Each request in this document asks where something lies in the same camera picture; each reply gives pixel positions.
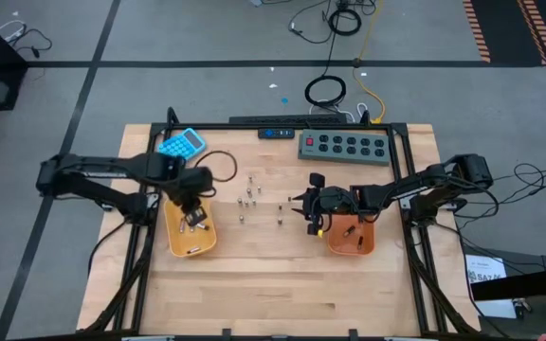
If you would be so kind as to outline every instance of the wooden tabletop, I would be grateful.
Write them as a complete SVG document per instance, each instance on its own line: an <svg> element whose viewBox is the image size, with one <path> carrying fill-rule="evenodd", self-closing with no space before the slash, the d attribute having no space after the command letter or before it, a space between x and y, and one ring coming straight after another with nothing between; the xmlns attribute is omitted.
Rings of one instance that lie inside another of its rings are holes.
<svg viewBox="0 0 546 341"><path fill-rule="evenodd" d="M149 129L149 125L127 125L119 156L144 153ZM218 193L212 199L212 214L218 243L207 254L174 257L160 212L141 333L218 335L223 328L231 328L234 335L344 336L349 329L358 329L363 336L419 334L397 204L383 211L375 224L374 251L365 257L347 257L329 251L324 240L307 235L307 222L290 210L300 203L287 202L288 196L301 194L309 186L310 172L324 174L328 186L347 188L389 183L391 167L299 160L297 138L261 140L250 130L198 133L207 141L207 151L235 155L239 170L234 180L214 184ZM440 162L430 125L409 125L409 140L417 171ZM402 151L401 140L396 141ZM202 164L218 178L232 172L232 163L224 155L213 155ZM400 164L406 176L401 155ZM254 190L257 205L239 207L237 198L246 198L246 189L257 186L262 188L260 194ZM138 190L131 180L115 180L112 187ZM278 204L283 205L282 225L277 223ZM245 217L243 224L240 214ZM100 237L121 221L116 212L104 213ZM438 221L454 225L448 212L441 212ZM130 227L121 229L96 254L78 328L93 322L118 289L129 235ZM441 289L478 329L456 235L432 226L429 236ZM425 285L423 292L429 327L435 329ZM126 316L131 316L134 300L132 292Z"/></svg>

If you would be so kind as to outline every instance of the black metal frame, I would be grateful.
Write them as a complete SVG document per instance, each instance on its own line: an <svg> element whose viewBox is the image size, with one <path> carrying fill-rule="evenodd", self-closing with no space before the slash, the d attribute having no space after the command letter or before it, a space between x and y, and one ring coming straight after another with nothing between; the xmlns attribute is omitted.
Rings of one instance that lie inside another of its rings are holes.
<svg viewBox="0 0 546 341"><path fill-rule="evenodd" d="M395 144L395 139L392 138L395 134L398 134L401 137L401 141L402 141L402 145L404 149L404 156L406 158L408 174L415 173L414 161L413 161L411 147L410 147L407 124L406 123L391 123L391 124L373 125L369 122L368 119L362 119L360 124L334 124L334 125L329 125L329 124L308 124L307 125L307 124L296 124L296 123L185 124L185 123L180 123L178 119L175 116L173 116L173 119L168 123L153 123L151 125L147 151L152 151L155 148L155 142L160 134L163 133L164 138L168 138L171 135L172 130L183 130L186 128L193 128L195 130L257 130L259 128L267 128L267 127L293 128L293 129L334 129L334 130L368 130L368 131L374 130L374 131L384 132L390 137L389 144L390 144L390 154L391 154L391 168L392 168L393 177L395 180L398 180L402 177L401 169L399 166L399 159L397 155L397 146ZM140 192L144 193L146 191L147 191L146 188L144 187L140 188ZM407 216L403 214L403 212L402 212L402 223L403 223L406 245L409 245L410 243L407 237L407 233L411 233L411 226L408 225ZM156 227L156 220L151 225L147 226L147 237L145 237L145 241L148 241L148 240L153 241L153 239L152 238L149 239L148 236L154 235L155 227ZM128 278L128 275L133 268L133 264L136 257L138 239L139 239L139 229L140 229L139 226L136 226L136 225L132 226L130 241L128 244L128 250L126 254L126 260L124 263L123 277L121 279L122 281ZM425 264L427 265L427 269L429 273L433 276L433 278L437 282L437 278L435 274L435 265L433 261L431 245L430 245L430 240L428 237L427 230L424 228L420 229L420 234L421 234L420 237L421 237L423 250L424 250ZM142 317L144 298L146 295L149 266L150 264L148 263L147 266L145 267L144 273L140 276L138 280L134 313L132 316L132 323L130 327L131 330L133 331L140 330L140 320ZM410 279L412 282L414 304L416 308L416 314L418 318L420 333L423 334L424 332L430 332L428 328L427 312L425 310L425 302L424 302L421 282L418 275L412 268L410 268ZM431 300L431 301L432 301L433 309L435 312L435 320L437 322L438 331L447 332L446 319L445 319L444 313L442 312L441 308L439 307L439 305L437 304L435 300ZM118 309L116 313L115 321L113 325L114 330L121 330L124 316L125 316L125 301L120 305L120 308Z"/></svg>
<svg viewBox="0 0 546 341"><path fill-rule="evenodd" d="M389 137L389 149L391 155L391 169L393 172L394 181L397 181L402 177L401 168L399 165L399 158L397 153L397 146L395 144L395 135L399 135L402 141L402 146L404 150L404 156L406 158L406 165L408 174L415 173L414 160L412 157L412 151L410 147L410 139L408 133L408 126L406 123L391 123L391 124L371 124L368 118L368 115L364 115L359 124L308 124L308 123L247 123L247 124L232 124L232 123L194 123L186 124L180 123L173 113L173 111L168 112L168 122L167 123L153 123L151 125L151 130L149 132L149 142L147 146L147 151L153 151L155 148L155 143L159 135L163 134L164 138L170 137L173 130L183 130L186 128L193 128L195 130L257 130L259 128L293 128L297 130L302 129L326 129L326 130L354 130L354 131L379 131L386 133ZM146 193L147 187L141 186L139 192ZM404 232L404 240L406 244L407 253L415 248L412 243L412 228L409 223L409 216L407 211L403 208L400 209L400 215L402 219L402 226ZM54 340L109 340L109 339L121 339L121 335L124 336L137 336L140 331L140 322L142 318L144 301L147 288L147 280L149 276L150 262L153 251L153 242L156 229L157 221L156 216L152 220L152 223L147 225L146 235L144 236L144 246L143 248L147 249L148 258L146 264L143 264L142 272L139 275L137 280L137 289L136 289L136 300L132 314L132 322L130 329L123 329L123 319L125 316L126 310L126 301L125 298L122 300L119 305L118 310L115 313L115 318L113 321L113 330L110 332L100 332L101 338L99 335L94 332L79 332L76 334L69 335L57 335L57 336L48 336L48 337L39 337L39 338L30 338L25 340L39 340L39 341L54 341ZM137 245L140 238L140 226L133 225L132 231L130 234L130 240L128 242L128 248L126 253L126 260L124 263L122 282L124 282L132 270L135 268ZM423 247L423 258L424 264L426 265L428 273L431 275L435 283L437 283L437 278L435 274L435 264L432 257L432 250L430 245L430 240L426 229L420 229L420 238L421 244ZM447 332L446 327L446 317L443 313L440 305L433 298L431 299L431 304L433 305L433 310L435 312L435 320L437 323L437 331L432 331L428 326L428 317L427 311L425 310L425 302L423 297L423 291L421 286L421 279L418 276L417 272L410 267L410 280L412 284L412 291L414 295L414 306L416 309L416 316L418 320L419 332L421 337L436 338L439 340L459 340L459 339L472 339L472 340L486 340L492 341L499 338L490 337L485 335L474 335L474 334L464 334L464 333L450 333ZM333 336L333 337L318 337L318 336L283 336L282 338L287 340L383 340L382 337L360 337L357 334L357 330L348 330L348 336ZM233 340L264 340L267 336L231 336L231 330L223 329L220 335L176 335L174 340L222 340L230 341Z"/></svg>

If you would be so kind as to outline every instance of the paper sign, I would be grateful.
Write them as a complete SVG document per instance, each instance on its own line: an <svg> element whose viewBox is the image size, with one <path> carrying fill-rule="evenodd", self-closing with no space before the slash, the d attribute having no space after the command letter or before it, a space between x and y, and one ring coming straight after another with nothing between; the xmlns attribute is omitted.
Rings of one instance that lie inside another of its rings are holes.
<svg viewBox="0 0 546 341"><path fill-rule="evenodd" d="M466 268L469 284L507 277L504 264L500 258L491 259L483 256L466 255ZM475 302L475 304L486 316L517 318L511 299L479 301Z"/></svg>

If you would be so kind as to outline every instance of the blue calculator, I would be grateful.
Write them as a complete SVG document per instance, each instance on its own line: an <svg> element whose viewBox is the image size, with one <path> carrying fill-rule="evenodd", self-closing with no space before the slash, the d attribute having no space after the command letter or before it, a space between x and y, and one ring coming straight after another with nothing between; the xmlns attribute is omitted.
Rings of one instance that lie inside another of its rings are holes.
<svg viewBox="0 0 546 341"><path fill-rule="evenodd" d="M206 141L195 130L188 128L179 135L163 141L158 148L160 153L169 156L182 156L189 161L206 148Z"/></svg>

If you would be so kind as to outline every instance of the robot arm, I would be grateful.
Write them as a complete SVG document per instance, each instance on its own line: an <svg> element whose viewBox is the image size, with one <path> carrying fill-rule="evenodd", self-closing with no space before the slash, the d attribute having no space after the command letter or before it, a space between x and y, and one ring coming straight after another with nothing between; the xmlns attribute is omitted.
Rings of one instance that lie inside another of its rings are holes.
<svg viewBox="0 0 546 341"><path fill-rule="evenodd" d="M148 211L145 194L125 194L88 180L133 179L164 191L181 207L187 223L195 225L206 219L199 196L212 190L212 174L205 167L186 169L185 166L184 158L162 153L141 153L131 158L62 154L42 163L36 187L42 195L76 194L101 205L114 206L131 222L143 224Z"/></svg>
<svg viewBox="0 0 546 341"><path fill-rule="evenodd" d="M484 192L493 184L485 159L476 154L456 155L387 185L350 186L347 190L326 188L323 175L317 173L311 173L309 180L313 187L294 198L302 200L302 209L294 210L311 222L307 229L311 235L318 235L322 229L322 214L378 215L393 201L408 198L410 219L416 223L431 221L439 207L456 202L460 209L465 201L458 196ZM419 194L427 189L433 190Z"/></svg>

